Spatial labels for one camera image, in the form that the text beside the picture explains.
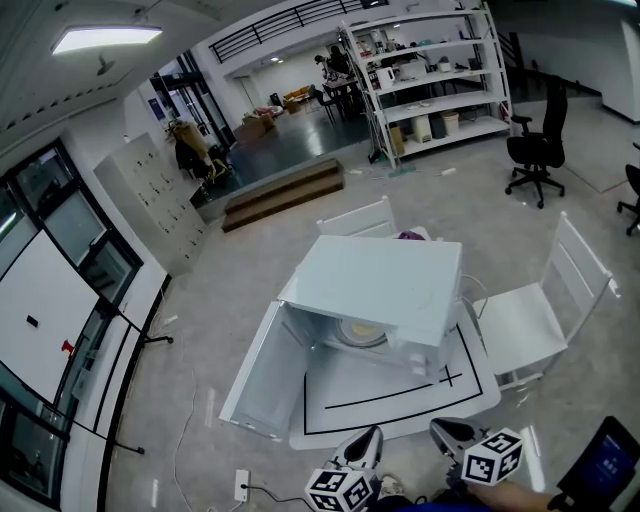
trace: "door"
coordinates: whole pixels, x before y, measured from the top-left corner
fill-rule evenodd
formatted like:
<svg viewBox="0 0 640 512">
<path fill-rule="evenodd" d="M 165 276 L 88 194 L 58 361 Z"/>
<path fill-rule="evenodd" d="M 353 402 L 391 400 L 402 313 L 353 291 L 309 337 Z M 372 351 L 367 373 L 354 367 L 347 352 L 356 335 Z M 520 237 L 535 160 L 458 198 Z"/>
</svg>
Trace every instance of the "door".
<svg viewBox="0 0 640 512">
<path fill-rule="evenodd" d="M 274 441 L 288 438 L 313 339 L 300 312 L 272 302 L 244 358 L 220 419 Z"/>
</svg>

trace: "wooden steps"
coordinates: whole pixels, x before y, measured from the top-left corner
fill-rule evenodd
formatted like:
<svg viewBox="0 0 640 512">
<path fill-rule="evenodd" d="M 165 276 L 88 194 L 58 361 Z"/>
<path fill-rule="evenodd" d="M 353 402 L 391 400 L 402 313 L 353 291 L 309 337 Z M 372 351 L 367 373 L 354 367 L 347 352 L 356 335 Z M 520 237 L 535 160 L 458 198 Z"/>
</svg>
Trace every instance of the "wooden steps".
<svg viewBox="0 0 640 512">
<path fill-rule="evenodd" d="M 222 231 L 228 233 L 343 188 L 340 163 L 335 159 L 320 162 L 231 199 L 224 209 Z"/>
</svg>

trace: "purple object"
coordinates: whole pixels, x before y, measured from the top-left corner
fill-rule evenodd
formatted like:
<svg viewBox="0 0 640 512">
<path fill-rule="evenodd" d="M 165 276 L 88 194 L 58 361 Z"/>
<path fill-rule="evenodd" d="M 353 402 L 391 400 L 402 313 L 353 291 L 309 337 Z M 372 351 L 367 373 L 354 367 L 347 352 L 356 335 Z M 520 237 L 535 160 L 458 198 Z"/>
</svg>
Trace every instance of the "purple object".
<svg viewBox="0 0 640 512">
<path fill-rule="evenodd" d="M 400 233 L 398 240 L 424 240 L 424 237 L 413 231 L 403 231 Z"/>
</svg>

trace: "ceiling light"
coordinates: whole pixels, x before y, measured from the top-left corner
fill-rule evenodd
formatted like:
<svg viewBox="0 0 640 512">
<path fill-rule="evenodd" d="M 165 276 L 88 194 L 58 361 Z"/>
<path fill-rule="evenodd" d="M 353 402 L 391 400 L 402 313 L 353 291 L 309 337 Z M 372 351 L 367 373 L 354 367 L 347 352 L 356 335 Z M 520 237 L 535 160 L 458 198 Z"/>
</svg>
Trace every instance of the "ceiling light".
<svg viewBox="0 0 640 512">
<path fill-rule="evenodd" d="M 65 32 L 53 49 L 53 54 L 118 44 L 146 44 L 162 30 L 153 27 L 88 27 Z"/>
</svg>

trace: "ceiling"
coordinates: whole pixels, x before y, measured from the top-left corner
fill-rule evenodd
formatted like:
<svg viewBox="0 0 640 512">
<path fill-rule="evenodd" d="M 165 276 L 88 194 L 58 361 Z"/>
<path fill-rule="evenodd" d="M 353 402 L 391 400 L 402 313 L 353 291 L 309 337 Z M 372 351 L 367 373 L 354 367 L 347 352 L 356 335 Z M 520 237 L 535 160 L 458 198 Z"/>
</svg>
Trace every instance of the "ceiling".
<svg viewBox="0 0 640 512">
<path fill-rule="evenodd" d="M 300 53 L 304 53 L 313 48 L 319 48 L 321 46 L 329 46 L 332 44 L 336 44 L 338 41 L 337 30 L 332 30 L 331 32 L 327 32 L 325 34 L 321 34 L 316 37 L 312 37 L 310 39 L 306 39 L 305 41 L 300 41 L 297 44 L 292 46 L 288 46 L 286 48 L 282 48 L 278 50 L 274 55 L 269 55 L 267 57 L 263 57 L 261 59 L 250 62 L 249 64 L 238 68 L 236 71 L 232 73 L 233 77 L 246 76 L 253 71 L 257 71 L 260 68 L 265 66 L 277 66 L 278 64 L 271 61 L 272 56 L 276 56 L 280 59 L 287 60 L 294 55 L 298 55 Z"/>
<path fill-rule="evenodd" d="M 0 0 L 0 155 L 30 134 L 123 97 L 180 53 L 279 0 Z M 52 55 L 73 26 L 147 25 L 146 45 Z M 115 61 L 98 76 L 99 56 Z"/>
</svg>

